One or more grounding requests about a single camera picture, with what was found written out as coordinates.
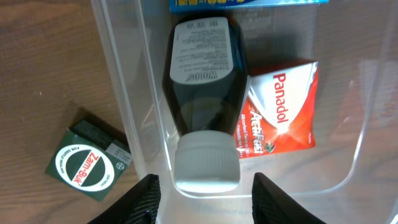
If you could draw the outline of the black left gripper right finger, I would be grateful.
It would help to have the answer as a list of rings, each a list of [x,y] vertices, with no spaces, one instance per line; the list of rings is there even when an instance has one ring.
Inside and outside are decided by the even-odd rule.
[[[255,224],[325,224],[261,172],[252,184],[252,218]]]

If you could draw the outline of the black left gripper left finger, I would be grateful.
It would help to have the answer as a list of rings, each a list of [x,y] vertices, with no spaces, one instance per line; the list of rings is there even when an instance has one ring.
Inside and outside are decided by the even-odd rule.
[[[155,224],[160,200],[159,176],[148,174],[89,224]]]

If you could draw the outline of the red Panadol box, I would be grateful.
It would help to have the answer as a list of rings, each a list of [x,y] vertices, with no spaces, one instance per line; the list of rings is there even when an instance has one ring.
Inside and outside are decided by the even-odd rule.
[[[296,59],[254,67],[250,76],[248,97],[234,132],[240,158],[314,147],[318,62]]]

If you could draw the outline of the dark cough syrup bottle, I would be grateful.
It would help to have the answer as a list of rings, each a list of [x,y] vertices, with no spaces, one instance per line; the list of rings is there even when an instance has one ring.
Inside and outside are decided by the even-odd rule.
[[[234,131],[249,72],[238,24],[224,14],[183,18],[170,32],[162,88],[179,135],[178,189],[199,194],[240,181]]]

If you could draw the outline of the blue cooling patch packet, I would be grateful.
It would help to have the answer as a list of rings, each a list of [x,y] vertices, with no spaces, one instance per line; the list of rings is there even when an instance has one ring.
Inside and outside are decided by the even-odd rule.
[[[180,13],[250,7],[326,4],[328,2],[329,0],[170,0],[169,9],[172,13]]]

